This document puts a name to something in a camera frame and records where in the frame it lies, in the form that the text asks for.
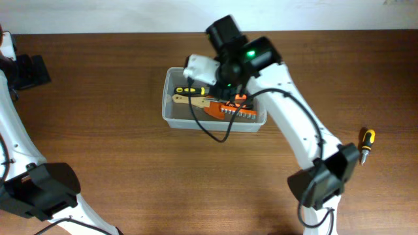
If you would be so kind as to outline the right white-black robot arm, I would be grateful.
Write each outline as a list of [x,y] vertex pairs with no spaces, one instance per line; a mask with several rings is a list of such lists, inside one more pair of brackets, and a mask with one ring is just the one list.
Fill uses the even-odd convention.
[[210,95],[233,101],[246,95],[262,104],[293,150],[300,170],[287,184],[298,201],[305,234],[337,234],[337,211],[345,184],[361,156],[343,144],[314,114],[294,84],[280,53],[266,37],[249,40],[227,15],[206,29],[215,58],[191,54],[184,76],[210,86]]

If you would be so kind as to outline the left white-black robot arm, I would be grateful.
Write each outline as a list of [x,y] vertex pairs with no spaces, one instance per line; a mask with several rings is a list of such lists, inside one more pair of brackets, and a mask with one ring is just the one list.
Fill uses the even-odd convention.
[[121,234],[81,195],[67,163],[49,163],[30,139],[16,109],[19,90],[50,82],[41,56],[16,55],[12,34],[1,32],[1,210],[37,218],[69,234]]

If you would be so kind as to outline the metal file yellow-black handle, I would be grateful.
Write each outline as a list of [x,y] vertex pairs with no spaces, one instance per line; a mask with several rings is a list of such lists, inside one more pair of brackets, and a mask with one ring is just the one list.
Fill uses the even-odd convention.
[[205,97],[209,94],[209,87],[176,87],[174,89],[175,95]]

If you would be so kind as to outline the needle-nose pliers orange-black handles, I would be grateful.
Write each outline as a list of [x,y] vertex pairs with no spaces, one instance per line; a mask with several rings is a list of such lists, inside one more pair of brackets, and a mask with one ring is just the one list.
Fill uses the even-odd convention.
[[230,98],[230,100],[225,103],[225,105],[233,107],[233,108],[242,107],[242,109],[252,110],[253,107],[254,107],[254,105],[252,103],[249,103],[249,104],[246,104],[246,105],[242,104],[244,101],[246,101],[246,99],[247,99],[246,95],[237,94],[235,96],[232,96]]

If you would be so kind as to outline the orange socket rail with sockets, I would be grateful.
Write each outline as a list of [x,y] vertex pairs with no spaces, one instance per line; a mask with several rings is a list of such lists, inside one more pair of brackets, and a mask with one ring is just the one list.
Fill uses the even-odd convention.
[[248,110],[245,108],[238,110],[237,107],[231,106],[230,104],[222,104],[221,111],[225,114],[237,114],[239,117],[248,119],[256,119],[257,117],[257,112],[254,110]]

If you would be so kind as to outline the orange scraper wooden handle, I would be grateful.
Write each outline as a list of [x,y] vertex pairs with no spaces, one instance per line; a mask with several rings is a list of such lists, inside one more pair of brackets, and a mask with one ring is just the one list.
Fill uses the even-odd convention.
[[204,97],[187,97],[183,95],[173,95],[172,100],[178,104],[191,104],[198,108],[202,108],[206,114],[213,118],[224,120],[225,114],[221,111],[220,102],[210,101]]

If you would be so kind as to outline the clear plastic container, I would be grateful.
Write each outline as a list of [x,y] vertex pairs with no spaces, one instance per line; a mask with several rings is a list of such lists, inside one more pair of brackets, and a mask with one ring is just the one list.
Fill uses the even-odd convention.
[[[187,79],[183,76],[183,68],[172,67],[168,69],[163,88],[162,117],[171,128],[198,130],[199,126],[193,119],[189,105],[176,103],[172,100],[174,90],[186,85]],[[254,100],[253,103],[257,117],[236,117],[231,129],[232,132],[256,133],[266,123],[267,111],[265,107],[258,100]],[[232,118],[231,114],[226,114],[225,119],[216,119],[207,114],[203,108],[196,106],[193,107],[193,111],[200,124],[208,131],[226,131]]]

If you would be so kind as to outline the stubby yellow-black screwdriver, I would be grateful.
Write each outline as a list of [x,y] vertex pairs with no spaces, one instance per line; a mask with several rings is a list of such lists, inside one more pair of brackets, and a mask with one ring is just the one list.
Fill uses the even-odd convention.
[[376,132],[373,129],[368,129],[362,139],[361,144],[361,159],[360,164],[363,166],[367,160],[367,157],[369,156],[372,146],[374,144],[376,137]]

